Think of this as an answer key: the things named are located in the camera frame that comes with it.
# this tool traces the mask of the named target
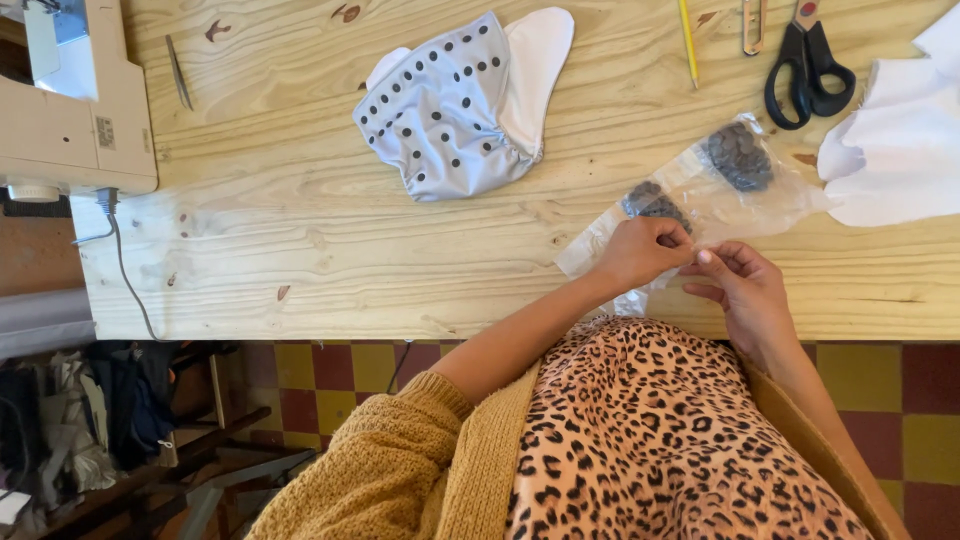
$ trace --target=sweater sleeve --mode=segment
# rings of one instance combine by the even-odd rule
[[[395,396],[368,398],[329,450],[264,508],[248,538],[413,538],[460,426],[472,411],[441,375],[424,372]]]

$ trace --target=hand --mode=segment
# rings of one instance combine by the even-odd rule
[[[783,273],[776,264],[741,242],[701,251],[681,276],[704,276],[719,286],[685,283],[684,291],[712,300],[727,317],[730,341],[750,360],[767,368],[785,348],[800,345],[786,301]]]
[[[693,240],[677,220],[635,217],[616,226],[589,275],[608,287],[614,298],[692,261]]]

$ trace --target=yellow pencil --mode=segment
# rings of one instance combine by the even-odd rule
[[[686,41],[686,61],[690,64],[690,78],[693,79],[693,87],[699,88],[697,74],[697,57],[693,54],[693,35],[690,33],[690,17],[686,14],[686,0],[680,1],[680,19],[684,24],[684,41]]]

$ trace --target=checkered floor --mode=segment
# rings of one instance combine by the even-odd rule
[[[414,343],[391,391],[458,343]],[[387,389],[405,347],[389,340],[247,343],[249,405],[274,414],[243,435],[325,449],[358,405]],[[960,538],[960,344],[804,347],[913,537]]]

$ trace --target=sewing machine label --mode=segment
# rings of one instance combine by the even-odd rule
[[[101,148],[116,150],[116,141],[113,138],[113,120],[97,116],[97,142]]]

